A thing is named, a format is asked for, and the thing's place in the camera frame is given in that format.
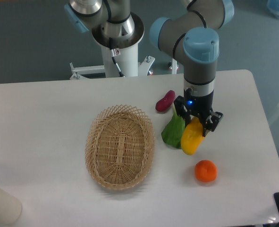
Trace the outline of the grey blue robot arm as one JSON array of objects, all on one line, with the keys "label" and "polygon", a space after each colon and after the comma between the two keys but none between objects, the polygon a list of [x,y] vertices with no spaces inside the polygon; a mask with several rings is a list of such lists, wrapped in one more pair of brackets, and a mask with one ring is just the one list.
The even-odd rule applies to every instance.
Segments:
[{"label": "grey blue robot arm", "polygon": [[[138,43],[144,25],[128,0],[71,0],[65,12],[81,32],[91,31],[102,51],[105,75],[139,75]],[[202,135],[214,131],[222,113],[212,109],[219,56],[217,29],[234,15],[230,0],[185,0],[186,14],[172,20],[161,17],[149,32],[151,43],[184,68],[184,95],[176,100],[177,113],[186,124],[198,118]]]}]

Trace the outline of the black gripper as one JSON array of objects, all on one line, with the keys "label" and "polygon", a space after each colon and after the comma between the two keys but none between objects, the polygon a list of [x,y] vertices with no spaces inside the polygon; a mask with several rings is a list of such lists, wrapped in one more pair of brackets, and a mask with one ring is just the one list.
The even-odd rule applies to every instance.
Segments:
[{"label": "black gripper", "polygon": [[174,107],[179,117],[182,117],[185,124],[191,122],[191,116],[199,116],[203,126],[203,137],[211,131],[214,132],[222,120],[224,114],[212,110],[213,91],[206,96],[195,96],[190,88],[184,90],[184,97],[178,96],[174,100]]}]

